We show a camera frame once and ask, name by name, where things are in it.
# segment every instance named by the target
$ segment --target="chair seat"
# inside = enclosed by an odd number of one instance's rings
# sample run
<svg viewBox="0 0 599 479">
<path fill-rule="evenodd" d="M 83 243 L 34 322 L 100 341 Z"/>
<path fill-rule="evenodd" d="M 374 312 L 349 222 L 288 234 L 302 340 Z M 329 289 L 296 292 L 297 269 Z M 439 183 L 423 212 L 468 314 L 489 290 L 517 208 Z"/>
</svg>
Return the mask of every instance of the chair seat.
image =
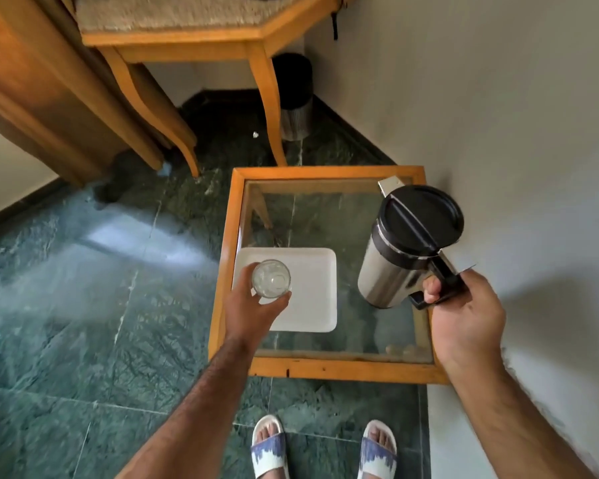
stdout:
<svg viewBox="0 0 599 479">
<path fill-rule="evenodd" d="M 82 32 L 261 25 L 297 0 L 75 0 Z"/>
</svg>

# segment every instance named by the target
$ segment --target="white tray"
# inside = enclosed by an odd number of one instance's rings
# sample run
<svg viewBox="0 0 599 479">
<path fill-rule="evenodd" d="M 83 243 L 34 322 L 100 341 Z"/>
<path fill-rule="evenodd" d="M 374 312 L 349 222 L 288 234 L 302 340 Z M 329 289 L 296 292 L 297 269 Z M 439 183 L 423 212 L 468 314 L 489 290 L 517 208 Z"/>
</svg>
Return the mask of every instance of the white tray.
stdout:
<svg viewBox="0 0 599 479">
<path fill-rule="evenodd" d="M 337 325 L 337 264 L 329 248 L 245 247 L 235 258 L 233 286 L 240 271 L 267 258 L 282 261 L 291 272 L 293 296 L 271 331 L 328 333 Z M 262 304 L 273 299 L 262 298 Z"/>
</svg>

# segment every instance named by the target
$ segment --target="wooden table frame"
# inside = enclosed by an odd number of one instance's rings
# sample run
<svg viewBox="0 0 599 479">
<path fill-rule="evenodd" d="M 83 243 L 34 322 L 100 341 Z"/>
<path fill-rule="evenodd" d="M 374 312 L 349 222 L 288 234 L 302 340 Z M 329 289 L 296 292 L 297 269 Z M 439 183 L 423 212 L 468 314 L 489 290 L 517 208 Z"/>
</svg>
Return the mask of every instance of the wooden table frame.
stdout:
<svg viewBox="0 0 599 479">
<path fill-rule="evenodd" d="M 209 334 L 209 359 L 213 357 L 224 341 L 224 298 L 232 287 L 238 242 L 240 238 L 243 238 L 243 236 L 240 236 L 240 221 L 243 217 L 241 215 L 242 203 L 247 182 L 249 180 L 278 180 L 282 183 L 285 180 L 367 178 L 380 180 L 391 176 L 409 177 L 413 184 L 425 184 L 426 182 L 423 167 L 417 166 L 235 168 L 233 170 Z M 417 335 L 416 330 L 416 340 L 419 342 L 422 338 L 417 339 Z M 252 376 L 281 378 L 393 383 L 448 383 L 446 373 L 441 367 L 434 350 L 432 350 L 432 354 L 434 358 L 432 364 L 361 361 L 354 356 L 347 357 L 348 360 L 326 360 L 320 359 L 317 354 L 313 358 L 310 353 L 307 353 L 306 357 L 256 355 L 249 373 Z"/>
<path fill-rule="evenodd" d="M 346 5 L 350 0 L 343 0 Z M 259 26 L 169 31 L 83 32 L 82 41 L 100 50 L 120 89 L 146 121 L 182 151 L 199 175 L 196 138 L 167 96 L 148 83 L 139 63 L 247 59 L 266 114 L 269 143 L 278 166 L 286 166 L 280 133 L 280 94 L 272 56 L 340 8 L 342 0 L 298 0 Z"/>
</svg>

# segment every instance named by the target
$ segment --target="table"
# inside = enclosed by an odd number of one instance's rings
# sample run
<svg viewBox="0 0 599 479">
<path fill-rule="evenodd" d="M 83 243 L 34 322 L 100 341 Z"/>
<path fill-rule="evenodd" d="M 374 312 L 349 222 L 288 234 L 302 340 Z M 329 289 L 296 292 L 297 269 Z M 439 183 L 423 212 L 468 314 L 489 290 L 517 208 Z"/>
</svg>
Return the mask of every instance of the table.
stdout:
<svg viewBox="0 0 599 479">
<path fill-rule="evenodd" d="M 369 305 L 357 277 L 382 201 L 377 182 L 398 176 L 425 184 L 423 167 L 236 168 L 224 228 L 209 359 L 224 340 L 223 301 L 235 257 L 246 246 L 327 247 L 337 258 L 338 321 L 330 333 L 269 333 L 253 376 L 447 383 L 434 353 L 430 314 L 409 302 Z"/>
<path fill-rule="evenodd" d="M 75 0 L 75 15 L 83 43 L 100 50 L 136 111 L 178 146 L 198 176 L 195 135 L 141 63 L 247 59 L 273 156 L 286 166 L 272 56 L 350 1 Z"/>
</svg>

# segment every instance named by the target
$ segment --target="insulated carafe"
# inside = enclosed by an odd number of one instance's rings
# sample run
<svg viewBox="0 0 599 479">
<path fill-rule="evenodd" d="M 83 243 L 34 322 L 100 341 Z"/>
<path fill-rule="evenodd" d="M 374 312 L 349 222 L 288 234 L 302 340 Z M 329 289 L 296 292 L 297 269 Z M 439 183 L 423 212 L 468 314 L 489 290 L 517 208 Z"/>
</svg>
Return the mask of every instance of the insulated carafe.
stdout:
<svg viewBox="0 0 599 479">
<path fill-rule="evenodd" d="M 358 288 L 373 306 L 390 308 L 409 297 L 413 306 L 429 305 L 412 292 L 423 275 L 441 281 L 438 303 L 466 286 L 443 249 L 459 240 L 464 217 L 453 198 L 426 185 L 403 185 L 394 177 L 379 182 L 384 193 L 361 265 Z"/>
</svg>

